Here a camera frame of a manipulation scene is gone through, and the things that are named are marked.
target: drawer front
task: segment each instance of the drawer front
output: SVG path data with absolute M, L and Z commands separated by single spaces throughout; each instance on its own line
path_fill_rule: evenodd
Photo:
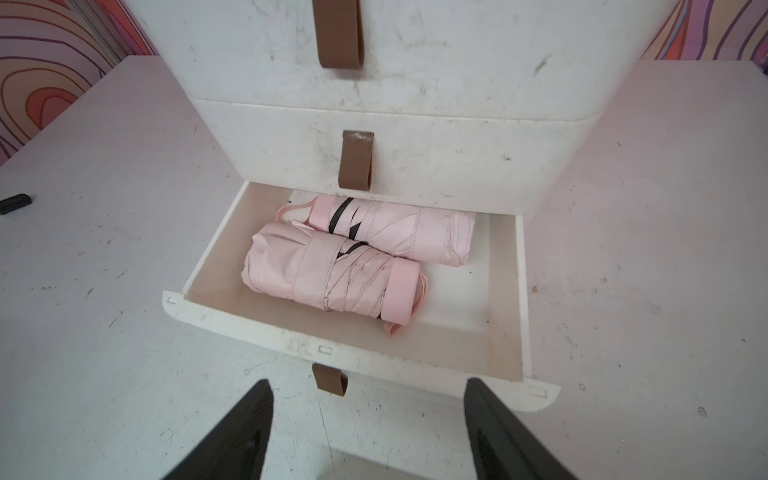
M 360 71 L 320 66 L 309 0 L 127 3 L 192 98 L 579 120 L 605 109 L 677 1 L 360 0 Z
M 246 180 L 497 214 L 530 210 L 596 122 L 193 104 Z M 339 188 L 344 130 L 375 135 L 369 192 Z

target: white drawer unit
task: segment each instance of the white drawer unit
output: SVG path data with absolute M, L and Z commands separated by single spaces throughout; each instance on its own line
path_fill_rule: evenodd
M 548 405 L 559 388 L 531 377 L 520 216 L 674 0 L 360 0 L 356 70 L 319 60 L 318 9 L 340 2 L 127 1 L 246 181 L 166 311 L 350 374 L 459 398 L 480 376 L 513 409 Z M 367 191 L 339 187 L 344 131 L 375 135 Z M 478 212 L 470 261 L 423 264 L 429 298 L 393 337 L 248 290 L 251 237 L 306 192 Z

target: black object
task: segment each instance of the black object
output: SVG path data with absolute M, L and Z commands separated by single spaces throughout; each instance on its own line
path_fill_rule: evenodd
M 272 389 L 259 382 L 164 480 L 257 480 L 270 440 Z
M 260 380 L 164 480 L 258 480 L 270 439 L 272 389 Z M 478 480 L 576 480 L 480 379 L 464 417 Z
M 469 379 L 464 417 L 478 480 L 576 480 L 480 379 Z
M 21 207 L 26 207 L 32 203 L 32 198 L 29 195 L 19 194 L 14 197 L 0 200 L 0 215 L 11 213 L 13 210 L 18 210 Z

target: scuff mark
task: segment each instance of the scuff mark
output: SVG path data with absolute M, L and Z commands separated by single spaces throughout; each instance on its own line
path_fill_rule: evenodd
M 550 55 L 550 54 L 546 54 L 546 55 L 544 56 L 544 58 L 542 58 L 542 59 L 541 59 L 541 61 L 540 61 L 540 62 L 538 62 L 538 65 L 536 65 L 536 68 L 533 70 L 533 76 L 534 76 L 534 77 L 535 77 L 535 76 L 538 74 L 538 72 L 539 72 L 539 71 L 540 71 L 542 68 L 544 68 L 544 66 L 547 64 L 547 60 L 549 60 L 549 58 L 550 58 L 551 56 L 552 56 L 552 55 Z
M 258 367 L 260 367 L 260 366 L 262 366 L 262 365 L 266 365 L 267 363 L 272 363 L 272 361 L 273 361 L 273 360 L 269 360 L 269 361 L 267 361 L 267 362 L 262 362 L 262 363 L 259 363 L 258 365 L 254 365 L 254 366 L 250 367 L 249 369 L 245 369 L 245 370 L 243 371 L 243 373 L 244 373 L 245 375 L 250 375 L 250 371 L 251 371 L 251 370 L 253 370 L 253 369 L 255 369 L 255 368 L 258 368 Z
M 267 15 L 267 14 L 266 14 L 266 12 L 265 12 L 265 11 L 264 11 L 264 10 L 263 10 L 263 9 L 262 9 L 262 8 L 261 8 L 259 5 L 257 5 L 257 4 L 256 4 L 256 0 L 253 0 L 253 7 L 254 7 L 254 8 L 256 9 L 256 11 L 257 11 L 257 12 L 259 12 L 261 15 L 263 15 L 263 16 L 265 16 L 265 17 L 267 17 L 267 18 L 269 18 L 269 17 L 270 17 L 269 15 Z
M 326 420 L 323 418 L 323 407 L 320 405 L 320 397 L 315 392 L 317 398 L 317 408 L 320 411 L 320 421 L 323 423 L 323 430 L 326 433 L 326 443 L 328 444 L 328 454 L 331 455 L 331 469 L 333 470 L 333 477 L 336 478 L 336 465 L 333 464 L 333 450 L 331 450 L 331 440 L 328 438 L 328 429 L 326 428 Z

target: open drawer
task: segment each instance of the open drawer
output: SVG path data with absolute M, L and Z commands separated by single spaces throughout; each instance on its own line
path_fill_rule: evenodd
M 428 392 L 461 398 L 467 379 L 479 377 L 511 409 L 534 411 L 554 401 L 560 388 L 531 378 L 522 217 L 478 214 L 466 265 L 422 263 L 429 296 L 410 325 L 388 336 L 380 320 L 324 312 L 243 284 L 251 237 L 289 199 L 306 195 L 246 182 L 184 290 L 163 293 L 168 314 L 343 372 Z

